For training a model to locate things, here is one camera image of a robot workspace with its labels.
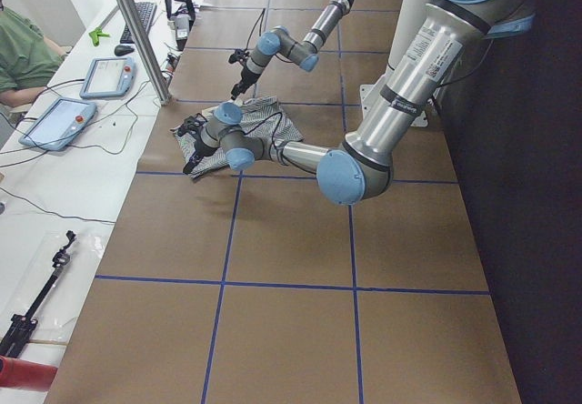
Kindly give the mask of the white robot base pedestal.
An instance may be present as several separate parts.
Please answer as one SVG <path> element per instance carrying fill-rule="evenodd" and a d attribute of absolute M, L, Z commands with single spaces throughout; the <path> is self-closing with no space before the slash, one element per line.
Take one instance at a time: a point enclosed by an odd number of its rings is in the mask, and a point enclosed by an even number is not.
<path fill-rule="evenodd" d="M 366 117 L 371 112 L 371 107 L 379 96 L 380 89 L 389 77 L 395 73 L 395 69 L 405 56 L 407 49 L 414 40 L 420 26 L 426 19 L 426 0 L 403 0 L 396 23 L 396 31 L 390 46 L 386 71 L 376 83 L 362 85 L 360 87 L 360 100 L 362 115 Z"/>

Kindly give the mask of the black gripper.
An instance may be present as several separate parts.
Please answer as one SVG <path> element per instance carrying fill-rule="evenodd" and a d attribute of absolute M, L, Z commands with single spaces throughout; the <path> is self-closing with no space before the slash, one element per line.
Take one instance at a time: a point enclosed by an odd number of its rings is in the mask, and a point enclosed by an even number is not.
<path fill-rule="evenodd" d="M 208 120 L 200 113 L 187 117 L 176 130 L 177 137 L 190 136 L 193 139 L 192 153 L 183 167 L 184 174 L 191 174 L 205 157 L 212 156 L 218 149 L 217 140 L 206 132 Z"/>
<path fill-rule="evenodd" d="M 231 90 L 231 99 L 237 100 L 241 93 L 254 85 L 262 75 L 262 67 L 257 65 L 247 50 L 236 49 L 228 58 L 229 64 L 238 63 L 242 66 L 240 81 Z"/>

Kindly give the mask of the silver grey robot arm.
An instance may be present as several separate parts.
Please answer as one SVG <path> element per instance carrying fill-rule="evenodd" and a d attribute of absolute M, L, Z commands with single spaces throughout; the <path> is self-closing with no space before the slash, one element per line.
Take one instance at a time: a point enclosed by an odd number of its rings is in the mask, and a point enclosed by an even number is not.
<path fill-rule="evenodd" d="M 258 160 L 292 165 L 315 174 L 321 192 L 338 205 L 353 205 L 384 193 L 393 178 L 392 153 L 445 82 L 463 50 L 484 38 L 526 32 L 535 0 L 425 0 L 425 19 L 396 67 L 374 87 L 357 130 L 337 148 L 252 136 L 242 126 L 242 109 L 227 101 L 208 119 L 190 118 L 177 129 L 190 135 L 194 150 L 184 166 L 192 173 L 222 151 L 235 171 Z"/>
<path fill-rule="evenodd" d="M 333 32 L 341 18 L 349 14 L 354 0 L 329 0 L 313 26 L 301 41 L 295 40 L 288 30 L 275 26 L 265 31 L 252 50 L 236 50 L 228 62 L 242 66 L 240 81 L 231 90 L 231 99 L 237 100 L 254 85 L 264 73 L 271 59 L 280 54 L 287 61 L 306 72 L 312 71 L 318 62 L 318 52 Z"/>

